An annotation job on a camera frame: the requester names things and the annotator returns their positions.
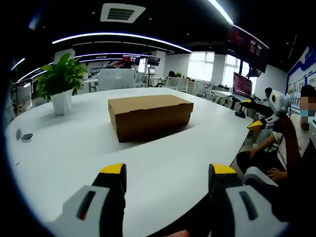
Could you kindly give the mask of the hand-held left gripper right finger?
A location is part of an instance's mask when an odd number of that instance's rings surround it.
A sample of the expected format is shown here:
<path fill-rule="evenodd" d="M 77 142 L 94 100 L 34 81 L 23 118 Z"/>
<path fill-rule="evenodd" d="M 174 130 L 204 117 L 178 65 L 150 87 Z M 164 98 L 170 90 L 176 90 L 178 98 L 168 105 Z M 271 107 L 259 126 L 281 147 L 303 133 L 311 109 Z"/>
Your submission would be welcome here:
<path fill-rule="evenodd" d="M 289 223 L 280 221 L 271 203 L 246 180 L 273 184 L 257 168 L 244 179 L 229 166 L 211 163 L 208 169 L 208 193 L 211 206 L 211 237 L 282 237 Z"/>

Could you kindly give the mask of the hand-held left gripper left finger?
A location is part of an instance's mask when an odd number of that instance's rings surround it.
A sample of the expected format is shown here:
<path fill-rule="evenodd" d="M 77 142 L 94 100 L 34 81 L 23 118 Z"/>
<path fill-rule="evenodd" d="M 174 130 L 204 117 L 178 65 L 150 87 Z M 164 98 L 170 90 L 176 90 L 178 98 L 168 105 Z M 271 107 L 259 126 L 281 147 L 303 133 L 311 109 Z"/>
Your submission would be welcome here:
<path fill-rule="evenodd" d="M 126 194 L 126 164 L 104 167 L 89 185 L 81 187 L 46 224 L 56 237 L 121 237 Z"/>

